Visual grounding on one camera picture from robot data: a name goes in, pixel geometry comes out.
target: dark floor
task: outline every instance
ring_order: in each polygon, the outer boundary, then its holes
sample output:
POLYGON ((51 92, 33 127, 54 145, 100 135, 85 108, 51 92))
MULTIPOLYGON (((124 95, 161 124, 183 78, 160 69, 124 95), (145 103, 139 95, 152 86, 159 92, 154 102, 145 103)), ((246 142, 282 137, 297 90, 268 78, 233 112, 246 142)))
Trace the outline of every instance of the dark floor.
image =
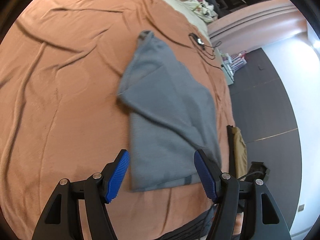
POLYGON ((267 186, 288 228, 296 214, 301 187, 301 148, 297 123, 285 88, 262 49, 247 54, 230 88, 233 116, 251 161, 270 168, 267 186))

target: gray garment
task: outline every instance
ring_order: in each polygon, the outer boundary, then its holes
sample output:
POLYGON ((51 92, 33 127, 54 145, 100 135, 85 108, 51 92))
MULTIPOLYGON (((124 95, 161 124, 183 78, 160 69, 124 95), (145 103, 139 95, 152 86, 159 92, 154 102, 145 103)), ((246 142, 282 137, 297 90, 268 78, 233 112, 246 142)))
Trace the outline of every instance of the gray garment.
POLYGON ((143 31, 138 37, 138 48, 122 77, 118 98, 132 110, 133 191, 200 182, 193 161, 197 149, 221 167, 210 92, 152 31, 143 31))

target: orange blanket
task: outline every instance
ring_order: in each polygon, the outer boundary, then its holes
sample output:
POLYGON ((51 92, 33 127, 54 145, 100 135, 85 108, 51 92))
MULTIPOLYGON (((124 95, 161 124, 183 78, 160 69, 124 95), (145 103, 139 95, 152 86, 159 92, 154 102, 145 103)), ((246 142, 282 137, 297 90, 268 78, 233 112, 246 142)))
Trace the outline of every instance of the orange blanket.
MULTIPOLYGON (((165 41, 211 92, 228 171, 229 90, 192 46, 189 33, 205 38, 182 14, 162 0, 34 0, 0 46, 0 206, 18 238, 31 239, 61 178, 87 179, 130 150, 129 109, 116 91, 142 30, 165 41)), ((155 239, 210 206, 201 184, 131 193, 129 181, 130 172, 107 206, 119 240, 155 239)))

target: light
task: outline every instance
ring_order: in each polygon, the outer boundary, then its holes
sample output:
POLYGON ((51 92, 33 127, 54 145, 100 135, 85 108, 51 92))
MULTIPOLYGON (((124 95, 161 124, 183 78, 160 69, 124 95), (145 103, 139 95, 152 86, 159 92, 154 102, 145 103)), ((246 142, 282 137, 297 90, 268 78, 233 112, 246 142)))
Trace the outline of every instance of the light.
POLYGON ((315 41, 315 43, 313 43, 313 47, 315 49, 319 49, 320 48, 320 41, 315 41))

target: blue gripper pad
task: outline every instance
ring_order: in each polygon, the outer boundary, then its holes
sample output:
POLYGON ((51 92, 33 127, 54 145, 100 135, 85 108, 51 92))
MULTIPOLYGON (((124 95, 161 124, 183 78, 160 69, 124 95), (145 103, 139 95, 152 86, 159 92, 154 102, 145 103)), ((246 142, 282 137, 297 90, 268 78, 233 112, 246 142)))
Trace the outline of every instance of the blue gripper pad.
POLYGON ((108 191, 105 196, 107 203, 110 203, 111 200, 117 196, 125 173, 127 172, 127 169, 129 167, 129 162, 130 155, 127 151, 125 151, 109 179, 108 191))
POLYGON ((215 203, 218 198, 216 184, 198 151, 195 152, 194 162, 207 197, 215 203))

